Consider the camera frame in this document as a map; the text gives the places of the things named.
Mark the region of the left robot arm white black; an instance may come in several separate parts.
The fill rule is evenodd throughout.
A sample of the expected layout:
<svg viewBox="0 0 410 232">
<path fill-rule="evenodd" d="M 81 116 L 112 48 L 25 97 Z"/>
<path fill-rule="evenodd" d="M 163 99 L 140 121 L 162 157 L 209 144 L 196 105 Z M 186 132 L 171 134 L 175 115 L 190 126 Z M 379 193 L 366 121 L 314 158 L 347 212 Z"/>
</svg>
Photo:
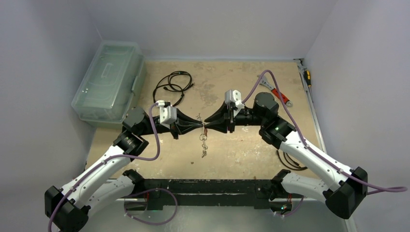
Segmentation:
<svg viewBox="0 0 410 232">
<path fill-rule="evenodd" d="M 78 177 L 60 188 L 51 186 L 44 194 L 47 230 L 56 226 L 62 232 L 78 232 L 89 217 L 106 204 L 130 195 L 140 197 L 144 184 L 131 172 L 107 183 L 117 171 L 134 160 L 155 161 L 161 153 L 160 133 L 174 139 L 201 128 L 202 122 L 191 118 L 169 102 L 156 102 L 148 112 L 130 109 L 122 122 L 122 131 L 107 151 Z"/>
</svg>

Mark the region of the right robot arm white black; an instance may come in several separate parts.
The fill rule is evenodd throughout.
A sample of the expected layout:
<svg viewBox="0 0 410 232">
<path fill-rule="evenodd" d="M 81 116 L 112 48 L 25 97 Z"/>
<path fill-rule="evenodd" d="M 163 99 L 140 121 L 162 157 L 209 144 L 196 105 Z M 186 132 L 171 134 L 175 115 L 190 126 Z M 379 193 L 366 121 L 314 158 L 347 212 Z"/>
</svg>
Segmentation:
<svg viewBox="0 0 410 232">
<path fill-rule="evenodd" d="M 318 179 L 281 170 L 272 180 L 271 199 L 299 194 L 323 202 L 336 216 L 349 219 L 367 195 L 367 172 L 339 163 L 300 136 L 296 127 L 278 115 L 279 104 L 267 92 L 258 93 L 251 108 L 237 90 L 225 93 L 222 106 L 205 119 L 205 128 L 232 133 L 236 126 L 260 126 L 259 135 L 269 145 L 302 162 Z"/>
</svg>

